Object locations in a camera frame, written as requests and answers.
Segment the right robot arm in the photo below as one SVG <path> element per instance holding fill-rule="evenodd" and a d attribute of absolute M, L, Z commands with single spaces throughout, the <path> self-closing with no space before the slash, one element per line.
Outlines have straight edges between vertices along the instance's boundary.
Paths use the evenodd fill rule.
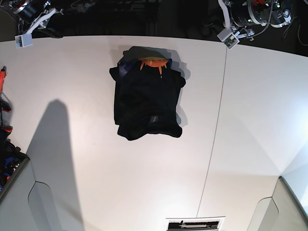
<path fill-rule="evenodd" d="M 11 0 L 8 5 L 18 18 L 17 35 L 40 31 L 51 38 L 63 37 L 62 32 L 49 26 L 51 17 L 63 13 L 63 9 L 54 8 L 50 0 Z"/>

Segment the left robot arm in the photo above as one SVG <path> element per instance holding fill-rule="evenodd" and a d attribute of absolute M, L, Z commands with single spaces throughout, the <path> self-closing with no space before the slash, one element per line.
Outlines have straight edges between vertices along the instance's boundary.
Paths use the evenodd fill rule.
<path fill-rule="evenodd" d="M 281 28 L 292 22 L 292 0 L 219 0 L 224 29 L 220 41 L 253 40 L 269 26 Z"/>

